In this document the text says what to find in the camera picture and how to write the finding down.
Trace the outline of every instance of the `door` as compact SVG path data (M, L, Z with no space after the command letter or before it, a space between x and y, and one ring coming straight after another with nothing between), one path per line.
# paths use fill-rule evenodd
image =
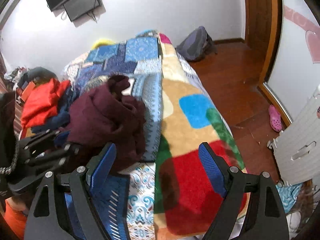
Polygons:
M272 20L271 0L246 0L246 42L266 57Z

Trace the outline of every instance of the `cable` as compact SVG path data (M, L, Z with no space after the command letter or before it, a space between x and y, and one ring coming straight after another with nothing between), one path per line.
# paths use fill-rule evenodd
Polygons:
M67 15L67 11L64 10L64 11L62 12L61 17L60 17L62 21L64 21L64 20L67 18L67 17L64 17L64 19L62 19L62 16L63 16L64 13L66 13L66 15Z
M18 155L19 155L19 143L18 143L18 140L17 140L11 165L9 167L1 167L0 168L0 174L9 175L9 174L11 174L11 172L14 171L14 169L16 168L16 165L17 165Z
M88 15L92 20L94 20L96 23L98 23L97 18L96 18L96 16L94 15L94 9L95 9L95 7L96 7L96 1L97 1L97 0L94 0L93 9L90 10L90 11L88 11L88 12L87 12L87 15Z

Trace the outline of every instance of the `green blanket patch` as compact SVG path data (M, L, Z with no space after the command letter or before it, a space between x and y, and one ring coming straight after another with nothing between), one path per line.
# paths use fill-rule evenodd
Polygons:
M218 112L218 110L215 108L208 108L206 112L206 117L211 123L212 127L216 130L220 140L224 141L226 144L229 145L229 147L235 155L236 160L238 161L239 168L243 170L245 166L239 149L232 135L223 123L223 120L221 119L221 115Z
M161 190L161 183L160 183L160 176L159 171L161 165L165 162L165 160L172 158L169 143L167 139L161 134L160 137L160 144L159 150L156 159L156 176L155 176L155 205L154 205L154 213L164 213L164 206L163 206L163 195Z

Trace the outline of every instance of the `pile of clothes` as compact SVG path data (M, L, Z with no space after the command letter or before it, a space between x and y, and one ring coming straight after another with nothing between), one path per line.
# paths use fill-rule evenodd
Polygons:
M52 78L30 93L22 111L22 127L31 128L33 133L59 128L68 134L68 142L82 145L69 170L85 165L112 142L117 149L112 170L123 170L145 152L145 105L133 96L123 95L129 87L128 77L113 75L80 95L69 80Z
M18 67L4 74L4 79L8 80L8 90L16 92L16 102L21 106L34 88L49 82L52 78L57 79L57 76L43 67L33 69Z

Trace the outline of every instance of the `pink crocs shoe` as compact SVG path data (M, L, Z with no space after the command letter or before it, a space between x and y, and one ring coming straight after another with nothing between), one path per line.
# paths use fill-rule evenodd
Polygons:
M273 105L269 106L269 116L271 128L276 132L280 132L282 130L281 115Z

